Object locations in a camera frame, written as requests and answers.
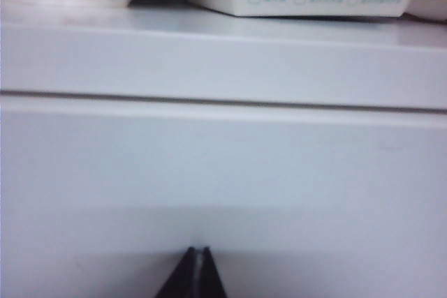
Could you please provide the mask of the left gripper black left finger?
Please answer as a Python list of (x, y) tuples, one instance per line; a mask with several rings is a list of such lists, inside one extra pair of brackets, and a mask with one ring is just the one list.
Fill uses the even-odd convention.
[(195, 261), (196, 249), (189, 247), (155, 297), (190, 297)]

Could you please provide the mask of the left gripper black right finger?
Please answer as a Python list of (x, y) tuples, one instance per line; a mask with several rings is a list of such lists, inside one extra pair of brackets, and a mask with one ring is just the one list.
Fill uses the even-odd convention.
[(223, 283), (209, 247), (203, 249), (203, 262), (200, 270), (200, 296), (226, 297)]

